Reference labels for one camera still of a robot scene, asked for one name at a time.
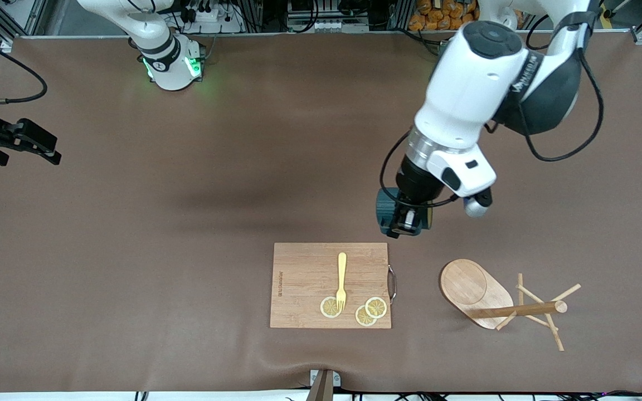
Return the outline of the teal mug yellow inside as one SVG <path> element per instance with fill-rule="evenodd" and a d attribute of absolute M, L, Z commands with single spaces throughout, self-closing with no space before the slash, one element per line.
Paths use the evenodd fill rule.
<path fill-rule="evenodd" d="M 398 194 L 398 188 L 387 188 L 386 191 L 379 190 L 376 198 L 376 218 L 381 233 L 387 236 L 387 224 L 394 213 L 395 206 L 399 205 L 393 198 Z M 432 223 L 432 208 L 415 208 L 419 215 L 419 233 L 429 230 Z"/>

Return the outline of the wooden mug tree rack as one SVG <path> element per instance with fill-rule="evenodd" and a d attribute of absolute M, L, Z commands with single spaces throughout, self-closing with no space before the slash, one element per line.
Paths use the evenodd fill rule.
<path fill-rule="evenodd" d="M 518 317 L 548 328 L 560 352 L 565 350 L 553 315 L 568 310 L 565 299 L 581 289 L 579 283 L 553 299 L 543 300 L 524 285 L 524 276 L 517 276 L 516 300 L 484 267 L 469 259 L 448 262 L 439 274 L 439 289 L 446 300 L 475 325 L 500 331 Z"/>

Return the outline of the yellow plastic fork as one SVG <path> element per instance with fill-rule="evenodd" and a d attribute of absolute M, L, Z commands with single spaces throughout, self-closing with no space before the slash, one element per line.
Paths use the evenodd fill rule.
<path fill-rule="evenodd" d="M 337 310 L 342 312 L 346 307 L 346 269 L 347 269 L 347 254 L 339 253 L 337 256 L 337 293 L 335 296 Z"/>

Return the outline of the orange packaged snacks pile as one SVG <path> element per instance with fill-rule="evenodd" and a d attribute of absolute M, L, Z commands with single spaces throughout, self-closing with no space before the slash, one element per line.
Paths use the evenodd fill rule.
<path fill-rule="evenodd" d="M 479 19 L 477 0 L 415 0 L 410 31 L 453 31 Z"/>

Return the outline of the brown table mat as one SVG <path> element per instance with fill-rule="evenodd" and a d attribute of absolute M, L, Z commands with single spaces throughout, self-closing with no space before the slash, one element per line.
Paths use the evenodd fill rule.
<path fill-rule="evenodd" d="M 402 34 L 221 37 L 201 83 L 151 84 L 123 39 L 20 39 L 48 94 L 0 107 L 59 139 L 58 167 L 0 167 L 0 392 L 298 388 L 330 368 L 347 390 L 642 393 L 642 46 L 596 32 L 597 139 L 543 163 L 483 134 L 493 206 L 457 202 L 415 238 L 383 236 L 378 173 L 435 65 Z M 275 243 L 387 243 L 387 330 L 269 325 Z M 548 328 L 475 325 L 439 289 L 484 267 Z"/>

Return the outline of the white power strip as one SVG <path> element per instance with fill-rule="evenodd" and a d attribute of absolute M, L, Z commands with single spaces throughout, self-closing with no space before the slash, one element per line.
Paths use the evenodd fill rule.
<path fill-rule="evenodd" d="M 211 12 L 194 11 L 194 20 L 189 16 L 177 16 L 181 32 L 188 34 L 234 34 L 248 33 L 237 5 L 216 3 Z"/>

